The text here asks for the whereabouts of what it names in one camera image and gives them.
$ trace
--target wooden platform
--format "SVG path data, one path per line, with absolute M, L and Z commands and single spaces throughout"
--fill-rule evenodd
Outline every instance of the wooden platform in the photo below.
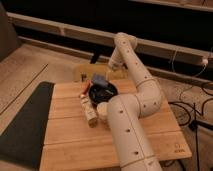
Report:
M 119 93 L 136 92 L 129 80 L 112 81 Z M 78 99 L 83 83 L 56 84 L 41 159 L 41 171 L 89 170 L 118 166 L 110 129 L 87 125 Z M 191 156 L 167 100 L 158 113 L 140 119 L 159 160 Z

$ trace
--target black cable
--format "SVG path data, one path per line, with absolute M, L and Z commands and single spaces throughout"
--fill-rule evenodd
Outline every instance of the black cable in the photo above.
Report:
M 186 168 L 185 168 L 183 162 L 180 159 L 178 159 L 177 161 L 180 164 L 180 167 L 181 167 L 182 171 L 186 171 Z
M 192 111 L 195 110 L 197 114 L 199 114 L 200 116 L 203 116 L 203 114 L 201 112 L 199 112 L 196 109 L 193 109 L 193 106 L 190 103 L 183 102 L 183 101 L 172 101 L 172 102 L 169 102 L 169 104 L 184 104 L 184 105 L 190 107 L 192 109 Z
M 201 84 L 201 89 L 203 90 L 204 93 L 206 93 L 207 95 L 210 95 L 210 96 L 213 96 L 212 93 L 209 93 L 208 91 L 205 90 L 205 86 L 208 85 L 208 84 L 211 84 L 212 81 L 208 81 L 208 82 L 205 82 L 203 84 Z
M 162 163 L 163 167 L 170 167 L 175 163 L 175 160 L 169 160 L 169 161 L 165 161 L 164 163 Z
M 206 105 L 208 102 L 212 101 L 212 100 L 213 100 L 213 98 L 210 98 L 210 99 L 205 100 L 205 101 L 202 103 L 202 106 L 201 106 L 201 113 L 202 113 L 202 116 L 204 116 L 205 105 Z
M 194 110 L 194 120 L 197 121 L 196 111 Z M 199 157 L 199 144 L 198 144 L 198 127 L 195 129 L 195 145 L 196 145 L 196 159 L 197 159 L 197 171 L 200 171 L 200 157 Z
M 188 116 L 188 120 L 185 123 L 179 123 L 180 126 L 186 126 L 186 125 L 188 125 L 191 122 L 191 114 L 185 107 L 181 106 L 180 104 L 172 103 L 172 102 L 169 102 L 169 104 L 178 106 L 178 107 L 182 108 L 186 112 L 186 114 Z

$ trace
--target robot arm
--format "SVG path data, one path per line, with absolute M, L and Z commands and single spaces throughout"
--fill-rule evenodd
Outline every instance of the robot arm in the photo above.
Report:
M 138 91 L 115 96 L 107 106 L 120 166 L 122 171 L 160 171 L 160 164 L 138 120 L 138 117 L 159 110 L 162 103 L 160 86 L 133 50 L 137 46 L 136 37 L 118 33 L 115 44 L 109 67 L 116 70 L 125 62 Z

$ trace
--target black mat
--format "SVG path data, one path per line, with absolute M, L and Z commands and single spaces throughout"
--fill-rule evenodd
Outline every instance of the black mat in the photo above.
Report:
M 40 83 L 0 136 L 0 158 L 39 168 L 53 86 Z

